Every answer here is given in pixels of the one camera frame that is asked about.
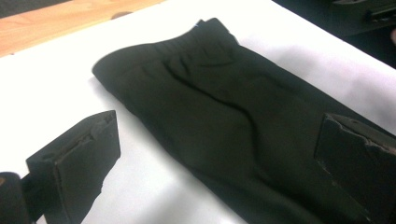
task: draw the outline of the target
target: wooden surface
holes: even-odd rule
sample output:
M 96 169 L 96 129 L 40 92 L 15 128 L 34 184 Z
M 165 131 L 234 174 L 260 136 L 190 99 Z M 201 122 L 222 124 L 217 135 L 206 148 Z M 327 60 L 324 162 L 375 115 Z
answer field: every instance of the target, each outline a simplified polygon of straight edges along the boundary
M 0 57 L 163 0 L 72 0 L 0 19 Z

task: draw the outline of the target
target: white table surface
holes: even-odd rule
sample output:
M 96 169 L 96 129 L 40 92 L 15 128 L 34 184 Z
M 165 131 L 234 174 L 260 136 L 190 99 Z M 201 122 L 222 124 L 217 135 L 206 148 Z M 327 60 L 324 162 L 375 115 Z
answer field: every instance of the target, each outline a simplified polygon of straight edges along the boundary
M 396 70 L 268 0 L 166 0 L 0 58 L 0 172 L 80 120 L 115 109 L 121 158 L 83 223 L 244 223 L 171 159 L 92 74 L 109 52 L 181 35 L 217 17 L 242 46 L 396 134 Z M 41 218 L 38 223 L 45 223 Z

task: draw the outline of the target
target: black pants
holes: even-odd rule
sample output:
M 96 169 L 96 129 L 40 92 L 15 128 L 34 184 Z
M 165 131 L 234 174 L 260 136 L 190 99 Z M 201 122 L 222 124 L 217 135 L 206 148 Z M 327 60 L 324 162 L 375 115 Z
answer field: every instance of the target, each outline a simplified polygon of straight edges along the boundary
M 93 73 L 247 222 L 368 222 L 314 151 L 324 113 L 371 123 L 239 46 L 218 20 L 117 50 Z

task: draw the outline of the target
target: elastic waistband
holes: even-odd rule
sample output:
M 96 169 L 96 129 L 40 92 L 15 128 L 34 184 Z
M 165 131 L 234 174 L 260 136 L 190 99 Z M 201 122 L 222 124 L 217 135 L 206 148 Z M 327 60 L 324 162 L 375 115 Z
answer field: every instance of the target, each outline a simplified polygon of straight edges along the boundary
M 179 47 L 177 50 L 210 47 L 213 44 L 220 44 L 223 47 L 238 45 L 233 35 L 216 18 L 209 21 L 198 21 L 186 34 L 164 41 L 163 43 L 175 43 Z
M 215 45 L 228 48 L 238 43 L 218 19 L 198 21 L 187 33 L 173 39 L 116 50 L 99 60 L 92 72 L 98 78 L 116 77 L 140 64 L 193 49 L 211 49 Z

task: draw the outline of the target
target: black garment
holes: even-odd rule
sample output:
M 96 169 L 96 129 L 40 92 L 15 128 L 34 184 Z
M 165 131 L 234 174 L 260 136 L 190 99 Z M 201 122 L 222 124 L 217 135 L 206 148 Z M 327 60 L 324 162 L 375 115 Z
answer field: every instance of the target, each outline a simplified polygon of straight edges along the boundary
M 314 160 L 324 113 L 374 126 L 239 46 L 216 19 L 117 50 L 93 73 L 249 223 L 368 223 Z

